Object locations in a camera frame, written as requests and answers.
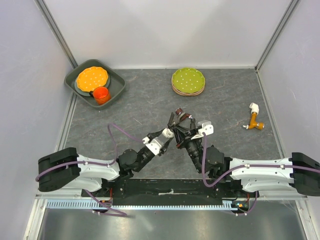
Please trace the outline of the white pvc elbow fitting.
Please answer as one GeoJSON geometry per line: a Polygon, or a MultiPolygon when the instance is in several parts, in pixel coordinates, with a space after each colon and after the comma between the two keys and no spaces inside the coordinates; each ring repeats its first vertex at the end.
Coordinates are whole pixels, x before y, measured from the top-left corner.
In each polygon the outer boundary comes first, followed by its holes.
{"type": "Polygon", "coordinates": [[[171,139],[175,136],[174,132],[171,131],[169,128],[164,128],[161,134],[167,139],[171,139]]]}

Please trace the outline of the orange faucet with white elbow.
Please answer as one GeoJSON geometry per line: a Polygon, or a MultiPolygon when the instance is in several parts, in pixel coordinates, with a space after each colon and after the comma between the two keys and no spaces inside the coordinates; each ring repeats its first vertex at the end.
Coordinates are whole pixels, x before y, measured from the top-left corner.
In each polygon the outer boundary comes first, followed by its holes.
{"type": "Polygon", "coordinates": [[[257,116],[260,112],[260,109],[259,109],[259,105],[252,102],[250,105],[249,105],[249,108],[251,109],[251,118],[250,118],[250,121],[249,121],[249,124],[247,125],[243,125],[242,127],[246,130],[251,130],[251,129],[258,129],[258,130],[262,130],[264,129],[265,127],[265,124],[263,122],[258,122],[257,121],[257,116]]]}

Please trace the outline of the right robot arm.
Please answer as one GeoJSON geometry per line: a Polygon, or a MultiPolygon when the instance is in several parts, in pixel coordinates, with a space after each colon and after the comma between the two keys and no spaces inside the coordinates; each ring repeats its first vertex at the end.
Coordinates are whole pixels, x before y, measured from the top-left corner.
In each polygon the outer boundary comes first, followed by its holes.
{"type": "Polygon", "coordinates": [[[196,123],[194,118],[170,120],[178,149],[186,149],[195,169],[202,174],[206,187],[225,184],[240,197],[258,191],[290,191],[311,197],[320,195],[320,164],[301,152],[271,160],[246,160],[226,157],[216,147],[207,146],[214,132],[210,121],[196,123]]]}

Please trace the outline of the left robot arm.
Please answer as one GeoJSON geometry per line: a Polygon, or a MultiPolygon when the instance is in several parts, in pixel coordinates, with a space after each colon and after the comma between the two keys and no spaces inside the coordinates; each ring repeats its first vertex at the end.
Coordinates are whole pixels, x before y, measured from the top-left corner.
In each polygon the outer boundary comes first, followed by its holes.
{"type": "Polygon", "coordinates": [[[53,192],[61,188],[83,189],[99,197],[106,196],[110,185],[106,181],[133,177],[155,156],[164,154],[174,133],[164,128],[142,139],[139,151],[127,149],[114,160],[100,160],[77,153],[68,147],[38,160],[38,176],[35,178],[40,192],[53,192]]]}

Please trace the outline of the dark grey metal faucet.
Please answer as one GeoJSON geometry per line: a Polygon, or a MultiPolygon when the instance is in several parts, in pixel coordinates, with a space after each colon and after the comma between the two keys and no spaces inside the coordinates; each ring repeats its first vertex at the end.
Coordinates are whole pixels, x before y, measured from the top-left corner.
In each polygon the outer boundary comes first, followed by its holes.
{"type": "Polygon", "coordinates": [[[169,117],[169,121],[167,124],[167,128],[168,129],[173,129],[176,126],[178,126],[181,122],[181,113],[177,114],[176,112],[171,112],[170,117],[169,117]]]}

